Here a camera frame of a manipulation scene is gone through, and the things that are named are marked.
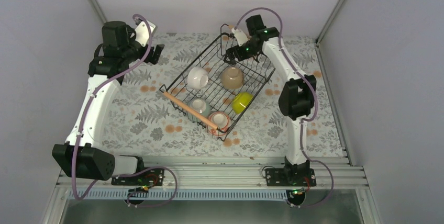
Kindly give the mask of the beige ceramic bowl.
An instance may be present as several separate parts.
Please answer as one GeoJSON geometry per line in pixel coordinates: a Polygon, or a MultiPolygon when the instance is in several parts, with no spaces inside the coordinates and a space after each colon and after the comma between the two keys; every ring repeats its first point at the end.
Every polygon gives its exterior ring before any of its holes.
{"type": "Polygon", "coordinates": [[[243,85],[243,72],[234,66],[225,68],[220,75],[220,80],[224,88],[238,89],[243,85]]]}

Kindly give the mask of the white ceramic bowl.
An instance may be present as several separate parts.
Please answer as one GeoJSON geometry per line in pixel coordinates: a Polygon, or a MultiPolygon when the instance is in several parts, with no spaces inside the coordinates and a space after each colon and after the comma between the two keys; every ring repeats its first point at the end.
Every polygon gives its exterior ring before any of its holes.
{"type": "Polygon", "coordinates": [[[187,76],[188,87],[196,90],[203,89],[209,81],[208,72],[199,66],[191,68],[187,76]]]}

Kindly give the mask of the black wire dish rack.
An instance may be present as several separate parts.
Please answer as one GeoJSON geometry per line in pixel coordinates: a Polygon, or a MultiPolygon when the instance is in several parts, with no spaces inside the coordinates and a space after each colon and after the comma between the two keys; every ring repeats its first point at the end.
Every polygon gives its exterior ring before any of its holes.
{"type": "Polygon", "coordinates": [[[243,113],[235,113],[231,102],[237,94],[247,92],[257,97],[265,84],[275,72],[271,61],[263,54],[241,62],[230,60],[226,50],[237,45],[237,40],[228,31],[228,25],[223,24],[220,35],[216,37],[190,64],[174,79],[170,85],[162,85],[160,92],[169,93],[174,99],[170,101],[174,109],[188,117],[193,123],[198,124],[212,137],[219,141],[225,141],[227,136],[236,126],[243,113]],[[206,69],[209,76],[207,86],[201,90],[192,89],[187,83],[187,77],[193,67],[206,69]],[[243,73],[242,85],[238,89],[223,87],[221,77],[223,70],[228,67],[237,67],[243,73]],[[230,118],[225,129],[215,130],[199,118],[192,115],[183,105],[188,105],[193,99],[202,98],[210,107],[210,112],[224,112],[230,118]]]}

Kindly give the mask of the pale green bowl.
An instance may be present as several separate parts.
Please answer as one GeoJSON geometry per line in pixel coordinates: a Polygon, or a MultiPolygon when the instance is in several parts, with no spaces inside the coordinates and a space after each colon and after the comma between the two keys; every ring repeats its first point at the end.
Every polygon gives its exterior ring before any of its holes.
{"type": "MultiPolygon", "coordinates": [[[[189,101],[188,106],[205,118],[208,118],[208,116],[211,114],[211,108],[208,102],[203,98],[193,98],[191,101],[189,101]]],[[[201,122],[200,119],[191,113],[187,113],[187,117],[192,122],[201,122]]]]}

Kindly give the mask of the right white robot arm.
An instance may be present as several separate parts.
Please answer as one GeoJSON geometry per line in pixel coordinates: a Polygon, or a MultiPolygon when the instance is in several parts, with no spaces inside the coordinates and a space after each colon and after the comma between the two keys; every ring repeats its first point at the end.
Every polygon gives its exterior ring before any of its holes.
{"type": "Polygon", "coordinates": [[[281,33],[275,27],[266,27],[260,15],[249,17],[246,24],[248,33],[232,28],[231,33],[238,44],[227,50],[226,57],[240,62],[263,54],[284,81],[278,101],[288,130],[283,177],[287,184],[296,186],[309,176],[310,161],[305,153],[306,127],[317,113],[317,80],[302,71],[284,45],[281,33]]]}

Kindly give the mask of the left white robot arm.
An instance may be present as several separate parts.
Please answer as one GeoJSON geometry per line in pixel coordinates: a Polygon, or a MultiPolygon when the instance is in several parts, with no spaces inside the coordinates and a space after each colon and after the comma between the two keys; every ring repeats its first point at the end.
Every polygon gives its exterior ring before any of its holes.
{"type": "Polygon", "coordinates": [[[125,175],[134,185],[145,180],[146,170],[136,156],[115,155],[102,150],[109,107],[134,62],[156,64],[164,45],[149,45],[157,26],[138,21],[132,28],[123,21],[103,24],[103,42],[88,66],[87,92],[76,123],[64,144],[56,144],[52,156],[68,176],[108,180],[125,175]]]}

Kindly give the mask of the yellow-green bowl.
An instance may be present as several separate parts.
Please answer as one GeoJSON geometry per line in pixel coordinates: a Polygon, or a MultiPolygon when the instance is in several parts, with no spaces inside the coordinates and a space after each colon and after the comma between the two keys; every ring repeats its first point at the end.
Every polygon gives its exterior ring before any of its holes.
{"type": "Polygon", "coordinates": [[[231,107],[235,114],[242,113],[253,100],[253,95],[248,92],[242,92],[236,95],[231,102],[231,107]]]}

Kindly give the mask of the floral patterned table mat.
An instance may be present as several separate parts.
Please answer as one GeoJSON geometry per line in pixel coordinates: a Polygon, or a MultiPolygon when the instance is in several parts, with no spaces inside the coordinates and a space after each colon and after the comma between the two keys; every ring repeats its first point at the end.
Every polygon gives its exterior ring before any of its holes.
{"type": "MultiPolygon", "coordinates": [[[[165,44],[158,64],[141,64],[125,75],[108,113],[103,146],[109,152],[174,156],[285,156],[286,122],[278,108],[283,81],[274,73],[225,141],[174,109],[161,92],[217,37],[217,34],[161,33],[165,44]]],[[[343,156],[315,50],[310,37],[285,36],[296,63],[317,78],[319,109],[306,128],[310,157],[343,156]]]]}

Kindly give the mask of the white bowl orange rim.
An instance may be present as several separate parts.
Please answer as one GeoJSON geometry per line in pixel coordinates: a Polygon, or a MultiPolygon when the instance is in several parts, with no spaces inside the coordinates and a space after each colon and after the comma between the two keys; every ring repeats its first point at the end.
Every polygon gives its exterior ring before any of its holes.
{"type": "Polygon", "coordinates": [[[217,137],[222,137],[227,134],[227,130],[231,124],[231,120],[229,116],[222,112],[222,111],[216,111],[209,115],[208,119],[213,122],[218,129],[214,129],[212,127],[207,127],[208,132],[217,137]]]}

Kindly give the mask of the aluminium rail frame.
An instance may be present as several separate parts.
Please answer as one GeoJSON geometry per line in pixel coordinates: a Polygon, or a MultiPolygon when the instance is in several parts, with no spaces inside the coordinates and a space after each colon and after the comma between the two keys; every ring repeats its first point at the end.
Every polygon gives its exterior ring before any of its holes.
{"type": "MultiPolygon", "coordinates": [[[[262,171],[279,167],[281,158],[147,157],[148,165],[167,167],[163,185],[154,189],[268,189],[262,171]]],[[[270,200],[143,200],[161,207],[132,208],[121,199],[76,201],[70,179],[60,175],[43,223],[379,223],[364,169],[346,158],[314,164],[317,186],[302,208],[270,200]]],[[[99,182],[96,188],[127,188],[99,182]]]]}

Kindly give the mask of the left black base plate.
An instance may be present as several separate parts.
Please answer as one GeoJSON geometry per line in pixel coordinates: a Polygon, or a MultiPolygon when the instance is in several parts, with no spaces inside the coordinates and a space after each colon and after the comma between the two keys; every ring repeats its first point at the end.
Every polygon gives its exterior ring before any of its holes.
{"type": "Polygon", "coordinates": [[[164,169],[155,168],[147,170],[141,175],[132,177],[114,177],[111,184],[114,186],[139,186],[139,187],[151,187],[161,186],[163,183],[164,169]]]}

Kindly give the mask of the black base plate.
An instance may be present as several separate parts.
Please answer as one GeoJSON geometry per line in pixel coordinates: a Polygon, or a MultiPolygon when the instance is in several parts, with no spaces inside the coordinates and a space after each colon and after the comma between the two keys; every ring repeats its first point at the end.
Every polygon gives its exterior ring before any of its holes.
{"type": "Polygon", "coordinates": [[[284,169],[266,167],[262,173],[269,187],[317,186],[313,169],[302,170],[293,176],[289,176],[284,172],[284,169]]]}
{"type": "Polygon", "coordinates": [[[161,186],[163,183],[164,169],[155,168],[147,170],[141,175],[132,177],[114,177],[111,184],[114,186],[139,186],[139,187],[151,187],[161,186]]]}

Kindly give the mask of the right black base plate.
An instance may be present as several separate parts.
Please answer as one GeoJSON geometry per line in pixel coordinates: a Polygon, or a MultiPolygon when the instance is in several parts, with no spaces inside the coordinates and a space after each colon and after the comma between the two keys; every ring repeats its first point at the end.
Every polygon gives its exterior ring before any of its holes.
{"type": "Polygon", "coordinates": [[[289,176],[284,172],[284,169],[266,167],[262,173],[269,187],[317,186],[313,169],[302,170],[293,176],[289,176]]]}

